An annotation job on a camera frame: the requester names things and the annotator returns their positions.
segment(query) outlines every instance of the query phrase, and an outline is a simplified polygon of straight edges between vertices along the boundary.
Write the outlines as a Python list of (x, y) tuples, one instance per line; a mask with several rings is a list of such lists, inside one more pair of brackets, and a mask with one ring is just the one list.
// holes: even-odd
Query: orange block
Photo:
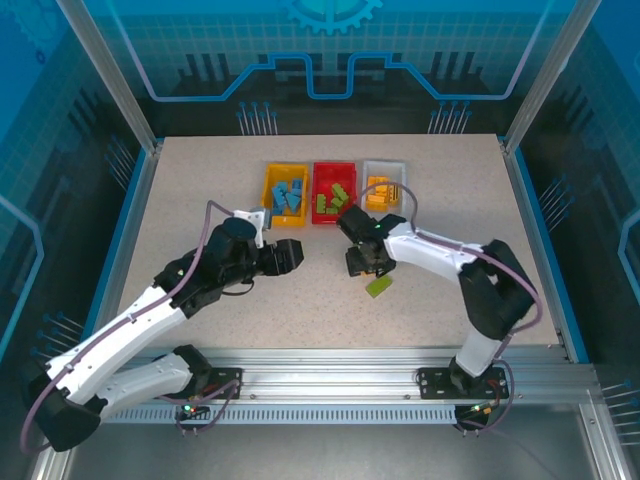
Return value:
[(386, 212), (387, 198), (380, 195), (367, 195), (366, 205), (369, 210), (375, 210), (377, 212)]

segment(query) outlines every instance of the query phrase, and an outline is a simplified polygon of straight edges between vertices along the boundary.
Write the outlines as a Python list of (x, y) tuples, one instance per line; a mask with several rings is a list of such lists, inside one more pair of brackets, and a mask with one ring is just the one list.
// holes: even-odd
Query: gear logo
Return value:
[(360, 21), (373, 18), (373, 9), (382, 7), (382, 0), (282, 0), (289, 20), (298, 20), (301, 28), (311, 27), (313, 33), (336, 30), (347, 33), (360, 28)]
[(55, 37), (57, 8), (54, 0), (0, 0), (0, 13), (12, 13), (22, 33), (38, 49)]

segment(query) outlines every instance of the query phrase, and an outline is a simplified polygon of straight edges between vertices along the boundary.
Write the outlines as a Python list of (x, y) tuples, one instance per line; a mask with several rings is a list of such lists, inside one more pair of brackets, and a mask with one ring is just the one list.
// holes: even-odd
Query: metal bracket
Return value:
[(506, 375), (504, 370), (498, 367), (488, 368), (482, 376), (482, 381), (468, 395), (460, 393), (451, 383), (448, 368), (420, 368), (416, 375), (422, 400), (494, 400), (496, 390), (489, 385), (491, 380), (499, 385), (497, 393), (500, 398), (509, 398)]

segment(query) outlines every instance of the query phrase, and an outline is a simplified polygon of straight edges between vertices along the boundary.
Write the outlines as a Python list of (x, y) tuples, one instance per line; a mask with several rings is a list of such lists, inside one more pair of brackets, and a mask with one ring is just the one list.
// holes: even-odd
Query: glass panel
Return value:
[(22, 478), (17, 370), (77, 341), (140, 148), (53, 0), (0, 2), (0, 64), (0, 478)]
[[(626, 378), (640, 384), (639, 20), (640, 11), (623, 0), (601, 4), (521, 145), (550, 246), (605, 387)], [(637, 410), (628, 405), (616, 413), (627, 407)], [(637, 431), (631, 423), (620, 431)]]
[(87, 2), (159, 135), (504, 133), (573, 4)]

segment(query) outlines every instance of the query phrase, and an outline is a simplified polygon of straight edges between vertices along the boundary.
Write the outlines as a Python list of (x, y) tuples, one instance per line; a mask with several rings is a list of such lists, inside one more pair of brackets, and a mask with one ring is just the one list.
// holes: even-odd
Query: yellow bin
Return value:
[(289, 207), (284, 215), (274, 215), (271, 225), (274, 227), (304, 227), (307, 218), (307, 192), (309, 189), (309, 167), (294, 163), (270, 163), (264, 176), (264, 189), (262, 190), (262, 206), (268, 209), (273, 207), (273, 193), (271, 189), (278, 182), (287, 182), (291, 188), (294, 178), (302, 179), (302, 196), (298, 213), (291, 213)]

